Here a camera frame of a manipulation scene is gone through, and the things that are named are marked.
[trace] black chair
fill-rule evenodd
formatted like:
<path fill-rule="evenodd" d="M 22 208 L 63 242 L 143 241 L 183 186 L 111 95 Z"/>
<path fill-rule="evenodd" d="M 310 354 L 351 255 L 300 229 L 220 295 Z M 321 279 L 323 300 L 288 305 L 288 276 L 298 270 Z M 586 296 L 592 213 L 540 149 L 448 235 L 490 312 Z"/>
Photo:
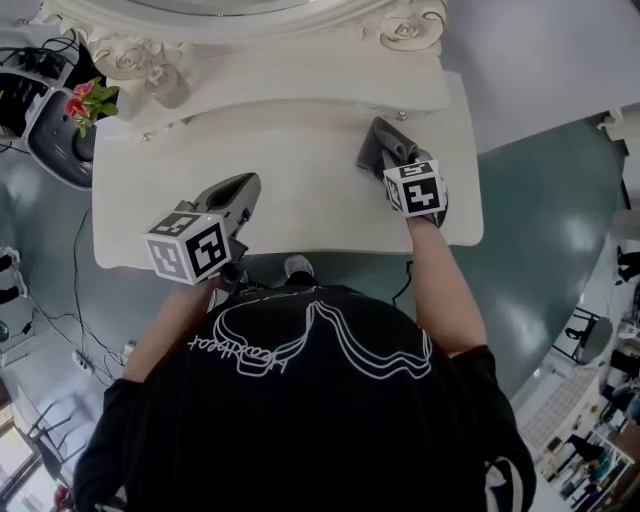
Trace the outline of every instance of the black chair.
<path fill-rule="evenodd" d="M 602 354 L 613 334 L 613 324 L 608 318 L 598 316 L 586 309 L 576 307 L 576 311 L 581 314 L 574 311 L 573 317 L 586 320 L 587 325 L 585 329 L 578 331 L 567 327 L 564 331 L 569 339 L 578 342 L 575 349 L 569 354 L 555 345 L 553 345 L 553 348 L 576 363 L 584 365 L 589 364 Z"/>
<path fill-rule="evenodd" d="M 49 434 L 65 423 L 71 421 L 72 415 L 64 418 L 55 425 L 40 425 L 41 423 L 45 423 L 44 417 L 54 405 L 55 402 L 49 405 L 49 407 L 44 410 L 44 412 L 40 415 L 36 422 L 31 426 L 29 431 L 26 434 L 23 434 L 23 437 L 25 437 L 26 440 L 28 440 L 28 442 L 30 442 L 40 453 L 40 456 L 42 457 L 42 463 L 51 478 L 53 478 L 54 480 L 59 479 L 68 486 L 68 482 L 66 482 L 62 477 L 62 467 L 69 460 L 73 459 L 78 453 L 84 450 L 86 443 L 70 455 L 67 455 L 66 457 L 62 456 L 62 454 L 60 453 L 60 448 L 62 448 L 62 445 L 66 441 L 67 436 L 70 432 L 64 434 L 58 444 L 56 444 L 53 439 L 51 439 L 51 436 Z"/>

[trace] white shoe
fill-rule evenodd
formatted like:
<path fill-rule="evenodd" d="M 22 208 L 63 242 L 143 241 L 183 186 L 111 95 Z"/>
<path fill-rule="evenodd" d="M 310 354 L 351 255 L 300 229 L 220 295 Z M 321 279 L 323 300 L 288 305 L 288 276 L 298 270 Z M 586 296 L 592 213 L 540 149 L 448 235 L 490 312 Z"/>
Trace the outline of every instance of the white shoe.
<path fill-rule="evenodd" d="M 20 253 L 18 251 L 16 251 L 15 249 L 12 249 L 11 247 L 7 247 L 5 248 L 5 250 L 2 253 L 3 256 L 9 256 L 11 258 L 11 265 L 12 266 L 16 266 L 18 263 L 20 263 Z"/>
<path fill-rule="evenodd" d="M 20 296 L 27 297 L 29 295 L 29 290 L 27 289 L 27 285 L 24 284 L 24 279 L 22 279 L 22 274 L 17 270 L 14 272 L 14 277 L 16 279 L 16 287 L 18 288 L 18 292 Z"/>
<path fill-rule="evenodd" d="M 284 262 L 284 273 L 287 274 L 287 278 L 291 277 L 296 272 L 306 272 L 307 274 L 313 275 L 313 266 L 311 265 L 311 262 L 302 254 L 289 256 Z"/>

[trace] white graphic print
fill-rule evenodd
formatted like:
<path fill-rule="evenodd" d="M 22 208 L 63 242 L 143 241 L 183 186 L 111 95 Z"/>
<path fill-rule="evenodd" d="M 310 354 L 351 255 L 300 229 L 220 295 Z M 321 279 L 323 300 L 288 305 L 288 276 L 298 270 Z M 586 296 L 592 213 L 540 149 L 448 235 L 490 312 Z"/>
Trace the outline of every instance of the white graphic print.
<path fill-rule="evenodd" d="M 216 319 L 212 339 L 196 336 L 193 341 L 188 343 L 188 346 L 190 350 L 198 348 L 207 352 L 221 352 L 222 359 L 235 357 L 236 369 L 241 375 L 263 377 L 276 367 L 280 369 L 280 373 L 284 373 L 287 363 L 304 349 L 309 332 L 317 318 L 316 315 L 319 315 L 333 325 L 342 352 L 349 362 L 365 375 L 382 380 L 404 370 L 414 379 L 420 379 L 431 371 L 431 339 L 424 331 L 422 332 L 421 355 L 395 352 L 390 356 L 378 356 L 360 345 L 353 337 L 347 321 L 339 309 L 319 300 L 310 303 L 305 310 L 306 326 L 302 336 L 280 345 L 275 350 L 250 345 L 244 336 L 233 332 L 225 322 L 227 313 L 234 309 L 262 301 L 313 293 L 314 290 L 315 288 L 311 288 L 301 293 L 273 295 L 232 306 Z"/>

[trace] gray floor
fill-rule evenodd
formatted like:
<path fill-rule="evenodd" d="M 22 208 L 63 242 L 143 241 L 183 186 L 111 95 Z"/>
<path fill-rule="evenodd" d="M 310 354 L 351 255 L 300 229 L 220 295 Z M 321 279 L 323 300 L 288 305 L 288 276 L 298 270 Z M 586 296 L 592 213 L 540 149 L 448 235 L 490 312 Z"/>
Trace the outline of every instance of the gray floor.
<path fill-rule="evenodd" d="M 512 395 L 563 328 L 595 266 L 616 206 L 620 162 L 599 132 L 577 122 L 486 153 L 480 169 L 485 236 L 454 253 L 480 303 L 500 383 Z M 90 203 L 89 194 L 62 185 L 30 157 L 0 155 L 0 245 L 22 252 L 30 291 L 50 316 L 75 312 L 73 243 Z M 99 268 L 90 220 L 78 244 L 82 312 L 95 334 L 121 351 L 142 335 L 172 284 L 151 272 Z M 254 257 L 250 272 L 274 285 L 282 280 L 283 259 Z M 332 253 L 310 259 L 322 282 L 387 301 L 405 279 L 406 257 Z M 410 291 L 400 306 L 413 314 Z M 0 307 L 0 319 L 14 332 L 30 314 L 24 300 Z M 56 325 L 80 343 L 72 319 Z M 35 403 L 52 383 L 77 378 L 68 362 L 71 347 L 42 321 L 37 332 L 37 350 L 3 370 Z M 104 351 L 89 339 L 86 348 L 102 365 Z"/>

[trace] black cable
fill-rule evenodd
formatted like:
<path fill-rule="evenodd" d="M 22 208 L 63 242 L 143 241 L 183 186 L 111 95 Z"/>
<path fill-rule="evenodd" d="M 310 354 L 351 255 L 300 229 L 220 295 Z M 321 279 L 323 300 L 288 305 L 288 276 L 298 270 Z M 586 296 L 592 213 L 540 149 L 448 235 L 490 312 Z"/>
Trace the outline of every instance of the black cable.
<path fill-rule="evenodd" d="M 80 309 L 80 298 L 78 297 L 78 240 L 80 239 L 80 234 L 82 233 L 82 228 L 84 227 L 84 223 L 87 220 L 87 216 L 91 211 L 91 206 L 84 213 L 84 217 L 82 217 L 82 222 L 80 222 L 80 227 L 78 228 L 78 233 L 76 234 L 76 239 L 73 242 L 73 296 L 76 301 L 76 309 L 78 310 L 78 318 L 80 320 L 80 328 L 82 329 L 82 349 L 81 352 L 84 354 L 84 340 L 86 337 L 86 332 L 84 328 L 84 322 L 82 321 L 82 310 Z"/>
<path fill-rule="evenodd" d="M 76 322 L 80 323 L 80 319 L 78 318 L 78 316 L 74 315 L 73 313 L 64 313 L 64 314 L 62 314 L 60 316 L 49 317 L 49 320 L 52 320 L 52 321 L 55 322 L 56 320 L 60 320 L 61 318 L 65 318 L 65 317 L 71 317 Z M 100 345 L 100 347 L 102 347 L 107 352 L 107 354 L 109 354 L 111 359 L 113 359 L 120 366 L 124 366 L 124 363 L 122 362 L 122 355 L 121 354 L 119 354 L 118 352 L 114 351 L 113 349 L 111 349 L 110 347 L 108 347 L 107 345 L 102 343 L 86 323 L 84 324 L 84 327 L 85 327 L 86 331 L 89 333 L 89 336 L 91 336 L 95 340 L 95 342 L 98 345 Z"/>
<path fill-rule="evenodd" d="M 35 315 L 35 309 L 31 310 L 31 320 L 29 320 L 25 326 L 22 328 L 22 330 L 16 334 L 12 334 L 11 336 L 9 336 L 9 339 L 11 338 L 16 338 L 17 336 L 26 336 L 27 334 L 29 334 L 29 332 L 31 331 L 31 328 L 33 327 L 33 317 Z"/>
<path fill-rule="evenodd" d="M 51 39 L 47 39 L 42 44 L 42 48 L 45 48 L 47 50 L 52 50 L 52 51 L 57 52 L 57 53 L 66 52 L 69 48 L 73 48 L 79 54 L 80 53 L 80 43 L 78 43 L 78 35 L 76 34 L 76 31 L 73 30 L 73 29 L 71 29 L 71 33 L 73 34 L 73 39 L 70 39 L 70 38 L 64 37 L 64 36 L 52 37 Z M 49 44 L 49 43 L 65 44 L 64 43 L 65 41 L 69 41 L 67 46 L 65 46 L 64 48 L 60 48 L 59 50 L 54 50 L 53 48 L 47 48 L 47 44 Z"/>
<path fill-rule="evenodd" d="M 69 59 L 69 57 L 67 57 L 66 55 L 64 55 L 63 53 L 59 53 L 56 50 L 52 50 L 50 48 L 13 48 L 10 46 L 5 46 L 3 48 L 0 48 L 0 52 L 11 52 L 9 54 L 8 57 L 6 57 L 2 62 L 0 62 L 0 65 L 4 66 L 5 63 L 7 61 L 9 61 L 11 58 L 13 58 L 15 55 L 19 55 L 21 53 L 24 53 L 26 55 L 45 55 L 48 57 L 52 57 L 52 58 L 62 58 L 64 60 L 67 61 L 67 63 L 71 64 L 71 66 L 75 67 L 75 64 L 71 61 L 71 59 Z"/>
<path fill-rule="evenodd" d="M 397 308 L 397 304 L 396 304 L 396 299 L 398 297 L 400 297 L 404 292 L 407 291 L 407 288 L 409 288 L 409 285 L 411 284 L 411 267 L 413 267 L 413 260 L 409 260 L 407 261 L 407 267 L 406 267 L 406 273 L 407 273 L 407 282 L 404 283 L 404 286 L 402 288 L 400 288 L 400 290 L 398 291 L 398 293 L 396 293 L 392 298 L 391 298 L 391 302 L 393 303 L 393 307 Z"/>
<path fill-rule="evenodd" d="M 9 151 L 10 149 L 13 149 L 14 151 L 17 151 L 18 153 L 24 153 L 25 155 L 30 155 L 31 154 L 28 151 L 23 151 L 22 149 L 14 148 L 13 147 L 13 142 L 9 142 L 8 146 L 5 146 L 4 144 L 0 144 L 0 147 L 4 148 L 2 151 L 0 151 L 0 154 L 4 153 L 5 151 Z"/>

